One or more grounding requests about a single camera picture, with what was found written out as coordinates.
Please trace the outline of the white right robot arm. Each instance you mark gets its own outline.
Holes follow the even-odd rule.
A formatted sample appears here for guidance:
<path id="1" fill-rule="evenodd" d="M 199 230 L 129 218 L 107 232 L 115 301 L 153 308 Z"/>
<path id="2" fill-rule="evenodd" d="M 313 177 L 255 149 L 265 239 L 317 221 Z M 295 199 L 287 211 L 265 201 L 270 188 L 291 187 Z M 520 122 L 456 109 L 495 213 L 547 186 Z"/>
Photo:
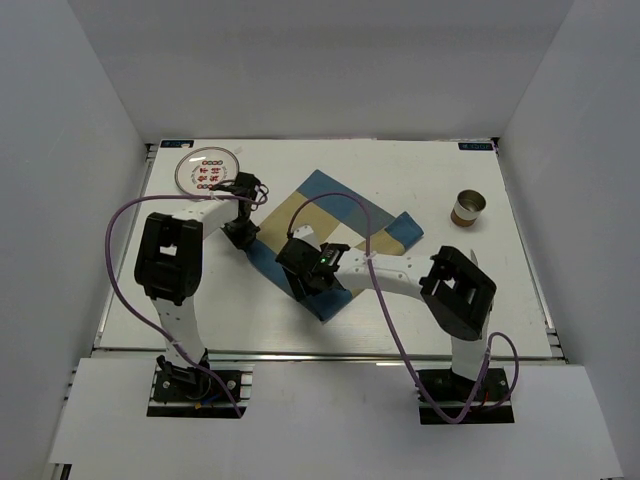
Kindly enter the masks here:
<path id="1" fill-rule="evenodd" d="M 496 284 L 469 257 L 452 246 L 430 256 L 366 253 L 339 243 L 315 247 L 291 238 L 276 256 L 294 298 L 320 299 L 339 291 L 373 290 L 423 301 L 451 338 L 451 384 L 461 397 L 484 391 L 482 364 Z"/>

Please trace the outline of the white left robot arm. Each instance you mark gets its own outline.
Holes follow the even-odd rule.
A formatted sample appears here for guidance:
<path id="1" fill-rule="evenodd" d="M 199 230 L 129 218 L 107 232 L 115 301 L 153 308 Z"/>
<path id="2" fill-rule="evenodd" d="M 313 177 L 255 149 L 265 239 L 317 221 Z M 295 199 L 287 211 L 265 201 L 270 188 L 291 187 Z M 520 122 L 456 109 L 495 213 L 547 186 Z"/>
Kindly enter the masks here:
<path id="1" fill-rule="evenodd" d="M 173 215 L 152 213 L 145 222 L 134 279 L 141 285 L 169 337 L 160 369 L 188 398 L 199 399 L 211 387 L 208 353 L 197 327 L 194 295 L 203 270 L 203 243 L 220 230 L 239 250 L 255 241 L 259 228 L 251 221 L 262 187 L 241 172 L 231 182 L 210 189 L 212 198 Z"/>

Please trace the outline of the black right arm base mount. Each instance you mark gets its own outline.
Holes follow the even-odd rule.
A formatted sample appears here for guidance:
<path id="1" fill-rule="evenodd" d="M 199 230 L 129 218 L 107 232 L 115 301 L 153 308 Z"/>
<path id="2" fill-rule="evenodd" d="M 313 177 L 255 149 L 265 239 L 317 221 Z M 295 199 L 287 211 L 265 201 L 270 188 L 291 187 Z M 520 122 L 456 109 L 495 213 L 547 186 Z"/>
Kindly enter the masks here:
<path id="1" fill-rule="evenodd" d="M 450 417 L 457 417 L 471 393 L 474 382 L 456 376 L 450 369 L 424 369 L 418 370 L 417 374 L 444 413 Z M 505 370 L 490 368 L 462 424 L 513 424 L 515 417 L 510 401 L 506 400 L 496 406 L 508 392 L 509 383 Z"/>

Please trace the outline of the blue tan white cloth napkin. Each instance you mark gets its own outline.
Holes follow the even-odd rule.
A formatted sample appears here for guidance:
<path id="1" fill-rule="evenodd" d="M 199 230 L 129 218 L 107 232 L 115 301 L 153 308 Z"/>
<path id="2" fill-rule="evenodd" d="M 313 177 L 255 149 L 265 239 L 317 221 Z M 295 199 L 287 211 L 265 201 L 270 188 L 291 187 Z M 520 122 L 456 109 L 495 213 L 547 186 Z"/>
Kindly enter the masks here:
<path id="1" fill-rule="evenodd" d="M 308 225 L 319 243 L 343 243 L 364 250 L 367 216 L 371 217 L 372 250 L 377 253 L 403 255 L 424 235 L 408 212 L 394 216 L 316 170 L 261 223 L 247 257 L 263 276 L 291 295 L 283 268 L 276 263 L 287 227 Z"/>

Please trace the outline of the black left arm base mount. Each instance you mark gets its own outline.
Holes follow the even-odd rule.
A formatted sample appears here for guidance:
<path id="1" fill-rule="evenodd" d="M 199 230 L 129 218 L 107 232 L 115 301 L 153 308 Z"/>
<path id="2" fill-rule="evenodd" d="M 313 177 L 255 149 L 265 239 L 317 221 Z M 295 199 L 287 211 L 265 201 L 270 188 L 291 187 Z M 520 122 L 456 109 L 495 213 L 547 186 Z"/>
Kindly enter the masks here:
<path id="1" fill-rule="evenodd" d="M 179 382 L 156 368 L 150 389 L 146 416 L 150 418 L 231 419 L 239 420 L 251 396 L 251 368 L 223 367 L 216 374 L 225 383 L 241 414 L 220 384 L 205 375 L 199 386 Z"/>

